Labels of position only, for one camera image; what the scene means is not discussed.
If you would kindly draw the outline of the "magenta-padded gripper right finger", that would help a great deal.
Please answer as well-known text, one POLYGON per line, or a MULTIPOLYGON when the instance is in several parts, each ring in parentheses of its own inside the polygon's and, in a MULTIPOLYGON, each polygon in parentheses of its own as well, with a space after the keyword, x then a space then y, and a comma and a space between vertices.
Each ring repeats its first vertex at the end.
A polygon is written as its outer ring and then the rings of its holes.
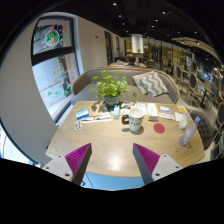
POLYGON ((137 143, 133 144, 133 155, 145 185, 182 169, 168 154, 159 155, 137 143))

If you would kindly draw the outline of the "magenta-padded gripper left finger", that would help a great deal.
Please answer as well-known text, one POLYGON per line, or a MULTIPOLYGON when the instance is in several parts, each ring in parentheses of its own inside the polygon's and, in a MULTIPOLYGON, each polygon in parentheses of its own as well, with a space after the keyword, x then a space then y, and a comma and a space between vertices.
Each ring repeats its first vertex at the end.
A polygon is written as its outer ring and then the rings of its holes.
POLYGON ((73 182, 76 185, 80 185, 91 154, 92 145, 88 143, 70 152, 66 156, 56 156, 43 167, 43 170, 73 182))

